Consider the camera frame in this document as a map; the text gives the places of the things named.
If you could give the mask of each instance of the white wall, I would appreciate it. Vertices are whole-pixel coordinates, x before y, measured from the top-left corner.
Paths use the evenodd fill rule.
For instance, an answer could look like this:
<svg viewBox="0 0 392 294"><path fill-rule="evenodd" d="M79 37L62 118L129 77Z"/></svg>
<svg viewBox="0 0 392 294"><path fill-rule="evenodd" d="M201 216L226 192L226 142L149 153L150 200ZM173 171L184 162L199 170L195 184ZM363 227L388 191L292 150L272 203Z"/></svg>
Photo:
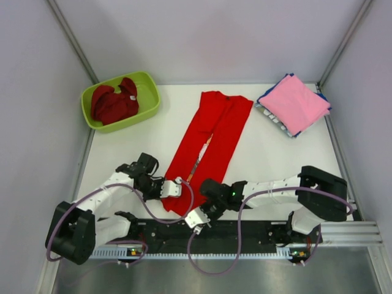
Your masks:
<svg viewBox="0 0 392 294"><path fill-rule="evenodd" d="M54 208L70 197L90 82L43 0L0 3L0 293L32 293Z"/></svg>
<svg viewBox="0 0 392 294"><path fill-rule="evenodd" d="M318 81L362 0L57 0L100 80Z"/></svg>
<svg viewBox="0 0 392 294"><path fill-rule="evenodd" d="M375 1L325 85L363 214L392 256L392 1Z"/></svg>

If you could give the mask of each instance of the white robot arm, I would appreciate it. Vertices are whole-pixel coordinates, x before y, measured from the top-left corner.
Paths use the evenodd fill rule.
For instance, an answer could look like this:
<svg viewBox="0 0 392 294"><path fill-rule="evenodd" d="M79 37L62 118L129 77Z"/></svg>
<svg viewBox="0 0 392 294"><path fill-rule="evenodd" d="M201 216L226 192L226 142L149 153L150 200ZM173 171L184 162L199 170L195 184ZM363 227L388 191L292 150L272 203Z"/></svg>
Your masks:
<svg viewBox="0 0 392 294"><path fill-rule="evenodd" d="M333 194L336 198L347 198L345 180L310 166L302 167L301 173L291 178L264 183L242 181L228 186L207 179L203 182L200 192L208 201L192 210L185 221L190 228L200 233L203 225L211 225L210 223L218 220L226 209L238 211L250 195L265 190L269 192L250 198L245 208L257 209L263 205L284 203L302 205L288 216L289 230L294 232L308 235L324 221L346 220L346 206L336 199L299 189L272 192L273 189L286 187L314 188Z"/></svg>
<svg viewBox="0 0 392 294"><path fill-rule="evenodd" d="M143 201L179 197L181 183L153 177L153 170L157 170L157 167L158 161L145 153L141 154L137 162L118 167L108 180L92 192L94 195L76 206L67 216L51 244L51 251L76 264L82 264L95 248L114 239L130 236L132 224L137 220L131 213L119 211L114 216L102 216L119 199L132 193L126 186L139 190L143 194ZM57 206L46 247L55 226L73 203L62 202Z"/></svg>

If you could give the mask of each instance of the red garment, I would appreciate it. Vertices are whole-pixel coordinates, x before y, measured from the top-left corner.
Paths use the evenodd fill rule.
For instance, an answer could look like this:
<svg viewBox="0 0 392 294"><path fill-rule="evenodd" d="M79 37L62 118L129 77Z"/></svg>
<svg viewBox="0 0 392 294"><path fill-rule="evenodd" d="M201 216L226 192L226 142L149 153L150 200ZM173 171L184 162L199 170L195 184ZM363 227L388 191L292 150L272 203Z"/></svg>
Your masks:
<svg viewBox="0 0 392 294"><path fill-rule="evenodd" d="M130 78L123 78L118 85L121 93L111 86L100 85L92 94L91 117L105 126L137 114L137 88Z"/></svg>
<svg viewBox="0 0 392 294"><path fill-rule="evenodd" d="M190 186L195 194L192 207L205 202L199 192L202 182L211 178L222 182L228 163L251 112L253 102L243 96L226 96L219 91L203 92L200 106L190 123L181 144L166 172L167 179L177 176L187 179L198 159L203 145L212 136L193 177ZM183 185L179 198L162 199L164 208L183 216L190 204L190 192Z"/></svg>

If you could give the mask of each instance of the pink towel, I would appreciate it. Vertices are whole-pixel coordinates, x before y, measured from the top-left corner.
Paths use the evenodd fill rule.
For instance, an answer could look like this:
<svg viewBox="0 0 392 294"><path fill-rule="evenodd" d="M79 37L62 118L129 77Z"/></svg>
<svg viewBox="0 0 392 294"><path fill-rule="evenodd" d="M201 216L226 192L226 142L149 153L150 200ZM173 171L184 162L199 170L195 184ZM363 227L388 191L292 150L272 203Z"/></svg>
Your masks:
<svg viewBox="0 0 392 294"><path fill-rule="evenodd" d="M303 132L330 111L330 104L314 94L299 78L287 75L259 100L295 135Z"/></svg>

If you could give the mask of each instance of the gray floor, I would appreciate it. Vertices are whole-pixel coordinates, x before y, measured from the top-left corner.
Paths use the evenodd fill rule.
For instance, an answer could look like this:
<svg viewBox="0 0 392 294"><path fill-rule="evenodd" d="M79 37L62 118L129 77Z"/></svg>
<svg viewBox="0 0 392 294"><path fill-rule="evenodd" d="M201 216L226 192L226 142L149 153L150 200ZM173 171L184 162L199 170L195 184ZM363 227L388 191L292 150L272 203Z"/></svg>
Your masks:
<svg viewBox="0 0 392 294"><path fill-rule="evenodd" d="M209 277L196 272L187 260L146 260L128 270L115 264L105 265L73 287L61 282L74 281L99 262L102 261L63 265L53 294L380 293L365 248L320 248L305 268L287 266L283 261L244 260L225 276ZM202 261L199 265L204 270L220 271L230 261Z"/></svg>

